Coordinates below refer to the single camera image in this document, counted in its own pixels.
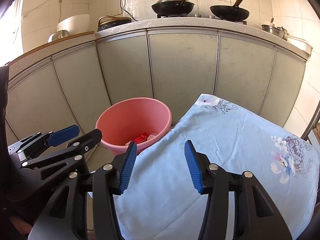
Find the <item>person's left hand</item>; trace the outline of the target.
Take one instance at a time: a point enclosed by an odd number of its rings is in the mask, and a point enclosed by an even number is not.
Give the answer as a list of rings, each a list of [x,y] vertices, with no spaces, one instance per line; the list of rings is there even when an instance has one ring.
[[[12,216],[10,217],[10,221],[17,231],[22,235],[28,235],[32,230],[32,226],[19,217]]]

